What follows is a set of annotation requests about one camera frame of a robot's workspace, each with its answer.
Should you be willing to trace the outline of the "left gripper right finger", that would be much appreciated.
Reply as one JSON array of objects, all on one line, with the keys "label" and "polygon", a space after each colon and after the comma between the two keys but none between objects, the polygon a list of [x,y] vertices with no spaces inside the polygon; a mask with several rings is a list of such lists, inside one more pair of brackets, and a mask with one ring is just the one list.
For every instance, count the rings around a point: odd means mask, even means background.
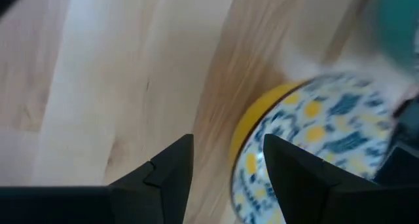
[{"label": "left gripper right finger", "polygon": [[361,202],[350,200],[350,193],[376,188],[273,134],[264,136],[263,153],[286,224],[357,223]]}]

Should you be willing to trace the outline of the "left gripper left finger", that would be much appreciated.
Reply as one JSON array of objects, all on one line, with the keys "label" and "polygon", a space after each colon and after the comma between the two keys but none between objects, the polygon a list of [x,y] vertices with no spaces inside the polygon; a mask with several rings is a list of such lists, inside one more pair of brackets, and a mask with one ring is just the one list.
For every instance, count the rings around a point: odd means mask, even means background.
[{"label": "left gripper left finger", "polygon": [[111,183],[115,224],[183,224],[193,162],[194,136],[185,134]]}]

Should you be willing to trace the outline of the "yellow patterned mini bowl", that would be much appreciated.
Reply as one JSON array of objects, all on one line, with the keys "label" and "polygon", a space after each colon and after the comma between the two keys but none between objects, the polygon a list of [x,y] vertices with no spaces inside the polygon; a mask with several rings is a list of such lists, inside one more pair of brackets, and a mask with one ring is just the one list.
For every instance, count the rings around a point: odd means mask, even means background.
[{"label": "yellow patterned mini bowl", "polygon": [[392,130],[382,93],[359,73],[330,73],[269,90],[247,109],[232,136],[230,200],[236,217],[244,224],[285,224],[264,161],[266,134],[372,179]]}]

